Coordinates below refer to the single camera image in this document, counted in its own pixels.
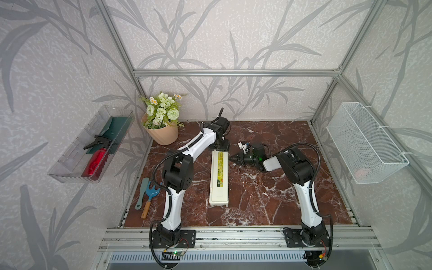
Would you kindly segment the cream dispenser lid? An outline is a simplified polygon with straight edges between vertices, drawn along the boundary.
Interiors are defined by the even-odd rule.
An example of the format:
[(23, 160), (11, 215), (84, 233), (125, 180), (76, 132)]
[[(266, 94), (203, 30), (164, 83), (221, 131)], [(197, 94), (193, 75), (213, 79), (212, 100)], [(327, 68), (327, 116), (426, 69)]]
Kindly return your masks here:
[(228, 153), (214, 150), (211, 163), (209, 203), (228, 207)]

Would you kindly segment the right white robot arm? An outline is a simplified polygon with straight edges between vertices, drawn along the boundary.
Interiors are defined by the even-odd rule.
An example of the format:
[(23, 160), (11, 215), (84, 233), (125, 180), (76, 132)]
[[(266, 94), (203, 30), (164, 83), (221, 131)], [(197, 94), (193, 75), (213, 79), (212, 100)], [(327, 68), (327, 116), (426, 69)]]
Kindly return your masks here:
[(282, 169), (294, 185), (301, 210), (301, 229), (285, 227), (282, 233), (288, 247), (333, 247), (333, 218), (318, 210), (315, 179), (321, 167), (320, 152), (309, 143), (295, 143), (268, 156), (261, 143), (239, 143), (240, 151), (229, 161), (254, 166), (261, 172)]

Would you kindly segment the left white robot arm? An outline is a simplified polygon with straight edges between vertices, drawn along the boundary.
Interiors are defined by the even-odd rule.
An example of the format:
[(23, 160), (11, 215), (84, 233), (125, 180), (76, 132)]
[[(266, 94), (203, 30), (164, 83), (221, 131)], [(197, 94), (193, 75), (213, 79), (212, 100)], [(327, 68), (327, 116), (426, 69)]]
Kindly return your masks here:
[(230, 142), (226, 138), (230, 122), (222, 116), (223, 109), (212, 121), (200, 124), (199, 133), (177, 150), (167, 152), (165, 158), (154, 168), (151, 181), (165, 191), (164, 214), (154, 223), (156, 229), (150, 231), (152, 248), (175, 246), (181, 237), (181, 209), (186, 190), (194, 177), (194, 162), (206, 150), (228, 152)]

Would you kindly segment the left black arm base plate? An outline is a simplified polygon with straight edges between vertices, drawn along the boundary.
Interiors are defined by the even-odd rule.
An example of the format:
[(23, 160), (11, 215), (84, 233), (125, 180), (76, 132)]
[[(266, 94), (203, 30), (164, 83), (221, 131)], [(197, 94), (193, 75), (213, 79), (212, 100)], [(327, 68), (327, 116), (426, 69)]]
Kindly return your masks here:
[(162, 229), (152, 232), (150, 246), (154, 249), (169, 248), (171, 246), (180, 248), (194, 248), (196, 242), (196, 230), (183, 229), (170, 231)]

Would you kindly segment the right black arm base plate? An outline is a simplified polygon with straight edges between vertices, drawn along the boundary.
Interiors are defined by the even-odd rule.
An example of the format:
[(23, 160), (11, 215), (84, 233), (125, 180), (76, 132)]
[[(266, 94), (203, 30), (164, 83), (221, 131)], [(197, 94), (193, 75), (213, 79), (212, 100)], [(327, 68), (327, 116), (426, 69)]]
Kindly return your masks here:
[(332, 245), (331, 237), (323, 226), (302, 229), (285, 227), (282, 233), (288, 248), (329, 248)]

